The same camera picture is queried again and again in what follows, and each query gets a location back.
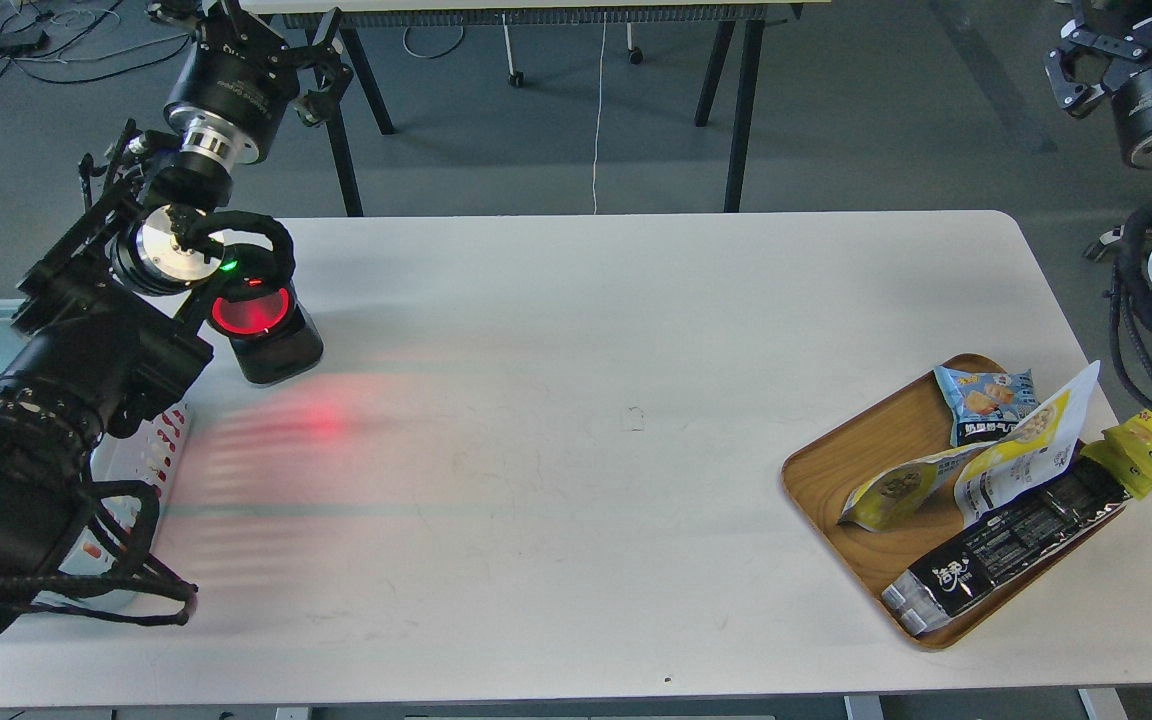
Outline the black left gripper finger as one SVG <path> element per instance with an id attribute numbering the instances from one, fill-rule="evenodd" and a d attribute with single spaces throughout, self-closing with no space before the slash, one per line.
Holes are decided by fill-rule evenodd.
<path id="1" fill-rule="evenodd" d="M 160 26 L 196 29 L 223 15 L 227 1 L 147 1 L 146 17 Z"/>
<path id="2" fill-rule="evenodd" d="M 306 127 L 319 127 L 338 118 L 340 99 L 353 81 L 353 69 L 343 63 L 338 51 L 343 15 L 342 9 L 329 9 L 323 14 L 306 45 L 276 51 L 278 70 L 314 71 L 314 88 L 308 88 L 291 101 L 293 109 Z"/>

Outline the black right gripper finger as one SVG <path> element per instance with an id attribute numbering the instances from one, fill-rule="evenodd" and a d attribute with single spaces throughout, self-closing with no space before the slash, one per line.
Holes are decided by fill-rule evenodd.
<path id="1" fill-rule="evenodd" d="M 1073 26 L 1044 59 L 1053 97 L 1069 118 L 1087 118 L 1146 68 L 1152 50 L 1134 38 Z"/>
<path id="2" fill-rule="evenodd" d="M 1152 46 L 1152 1 L 1076 1 L 1071 41 L 1091 46 L 1116 38 Z"/>

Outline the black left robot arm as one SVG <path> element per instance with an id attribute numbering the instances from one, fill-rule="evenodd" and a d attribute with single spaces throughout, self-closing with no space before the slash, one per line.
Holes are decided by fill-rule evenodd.
<path id="1" fill-rule="evenodd" d="M 212 361 L 209 325 L 247 382 L 321 361 L 294 290 L 283 223 L 232 211 L 234 168 L 268 156 L 285 111 L 338 115 L 353 69 L 329 9 L 293 47 L 237 1 L 156 1 L 194 47 L 164 109 L 168 131 L 128 122 L 99 196 L 20 281 L 26 344 L 0 373 L 0 634 L 56 612 L 183 626 L 197 589 L 152 555 L 160 498 L 145 480 L 97 480 L 93 450 L 177 404 Z"/>

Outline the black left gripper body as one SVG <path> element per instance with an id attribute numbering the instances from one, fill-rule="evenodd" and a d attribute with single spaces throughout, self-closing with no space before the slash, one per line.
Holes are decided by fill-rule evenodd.
<path id="1" fill-rule="evenodd" d="M 166 100 L 166 123 L 175 132 L 196 118 L 227 123 L 243 137 L 237 161 L 264 161 L 300 92 L 296 70 L 268 65 L 280 50 L 285 38 L 262 20 L 200 20 L 196 45 Z"/>

